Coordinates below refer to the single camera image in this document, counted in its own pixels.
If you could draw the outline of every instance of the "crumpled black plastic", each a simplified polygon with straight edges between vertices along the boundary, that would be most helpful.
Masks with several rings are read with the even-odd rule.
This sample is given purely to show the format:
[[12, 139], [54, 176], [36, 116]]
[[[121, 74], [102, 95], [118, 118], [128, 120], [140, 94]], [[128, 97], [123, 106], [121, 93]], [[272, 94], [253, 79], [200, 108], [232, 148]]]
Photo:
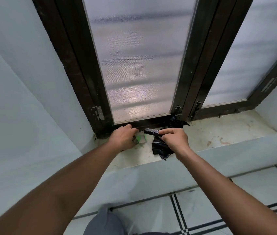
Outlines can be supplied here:
[[[183, 128], [184, 125], [189, 124], [183, 120], [178, 120], [175, 115], [172, 115], [167, 125], [168, 126], [164, 128]], [[174, 153], [161, 139], [162, 135], [159, 134], [159, 130], [147, 128], [144, 130], [144, 133], [155, 136], [154, 140], [152, 141], [152, 150], [154, 155], [159, 154], [162, 159], [167, 160], [167, 158]]]

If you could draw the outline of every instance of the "dark wooden window frame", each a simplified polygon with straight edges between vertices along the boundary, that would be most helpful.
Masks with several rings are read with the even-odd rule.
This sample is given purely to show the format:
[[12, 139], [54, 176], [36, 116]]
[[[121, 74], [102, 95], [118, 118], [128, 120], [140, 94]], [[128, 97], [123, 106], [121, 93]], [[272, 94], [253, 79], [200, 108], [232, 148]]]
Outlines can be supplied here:
[[192, 121], [220, 115], [239, 113], [245, 110], [252, 110], [258, 106], [263, 101], [263, 99], [265, 99], [266, 96], [269, 95], [269, 93], [277, 86], [276, 61], [269, 69], [263, 80], [249, 95], [247, 100], [202, 108], [202, 104], [205, 101], [211, 86], [213, 85], [213, 82], [215, 81], [223, 61], [225, 60], [228, 51], [230, 50], [230, 47], [237, 35], [237, 32], [239, 31], [241, 24], [252, 4], [252, 1], [253, 0], [236, 1], [235, 7], [228, 20], [227, 26], [223, 31], [222, 37], [219, 40], [218, 46], [215, 49], [213, 57], [208, 58], [208, 55], [204, 54], [204, 60], [202, 61], [202, 57], [200, 58], [199, 67], [195, 72], [194, 79], [186, 99], [188, 104], [185, 104], [182, 110], [184, 120]]
[[[201, 108], [253, 0], [198, 0], [171, 114], [196, 120], [254, 109], [277, 86], [277, 63], [247, 101]], [[33, 0], [75, 94], [98, 138], [117, 127], [82, 0]], [[131, 122], [165, 126], [171, 115]]]

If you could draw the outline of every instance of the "tiled floor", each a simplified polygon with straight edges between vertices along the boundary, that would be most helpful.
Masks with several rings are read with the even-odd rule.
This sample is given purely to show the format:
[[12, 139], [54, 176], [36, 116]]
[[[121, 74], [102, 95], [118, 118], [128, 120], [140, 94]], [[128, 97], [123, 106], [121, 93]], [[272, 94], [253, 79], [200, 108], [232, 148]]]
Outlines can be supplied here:
[[[233, 177], [232, 181], [277, 212], [277, 166]], [[113, 209], [129, 235], [168, 232], [187, 235], [232, 234], [199, 188]], [[73, 220], [65, 235], [82, 235], [95, 215]]]

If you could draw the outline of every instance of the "person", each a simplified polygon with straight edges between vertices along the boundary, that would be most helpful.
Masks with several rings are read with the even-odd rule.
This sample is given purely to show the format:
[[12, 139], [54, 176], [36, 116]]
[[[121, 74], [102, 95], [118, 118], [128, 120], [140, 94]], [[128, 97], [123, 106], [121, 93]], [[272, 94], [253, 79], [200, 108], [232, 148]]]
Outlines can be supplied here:
[[[0, 217], [0, 235], [63, 234], [114, 157], [134, 146], [132, 139], [137, 131], [131, 125], [116, 129], [108, 142], [71, 162], [29, 192]], [[233, 234], [277, 234], [277, 214], [194, 153], [183, 129], [168, 128], [159, 133]], [[120, 226], [120, 219], [104, 208], [90, 221], [84, 235], [126, 234]]]

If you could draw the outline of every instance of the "frosted window pane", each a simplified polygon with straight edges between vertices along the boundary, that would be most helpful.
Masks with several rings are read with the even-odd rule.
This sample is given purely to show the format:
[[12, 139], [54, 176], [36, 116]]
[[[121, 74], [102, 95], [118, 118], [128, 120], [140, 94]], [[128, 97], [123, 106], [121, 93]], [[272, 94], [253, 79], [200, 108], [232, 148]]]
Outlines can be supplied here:
[[196, 0], [84, 0], [114, 122], [169, 113]]
[[277, 60], [277, 0], [254, 0], [203, 106], [246, 99]]

